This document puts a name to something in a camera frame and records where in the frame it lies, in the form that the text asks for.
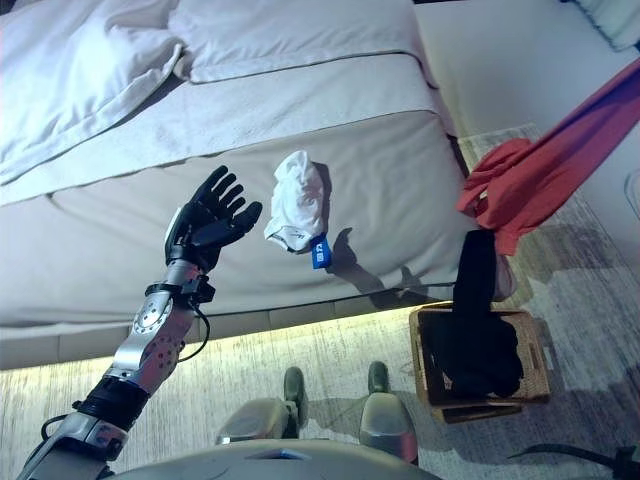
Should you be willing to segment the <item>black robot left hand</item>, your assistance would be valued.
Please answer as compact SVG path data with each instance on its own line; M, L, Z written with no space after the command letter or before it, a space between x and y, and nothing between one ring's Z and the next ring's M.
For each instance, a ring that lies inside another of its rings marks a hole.
M165 262L184 260L211 271L221 250L248 234L262 213L263 205L247 203L243 191L227 167L214 170L174 215L164 243Z

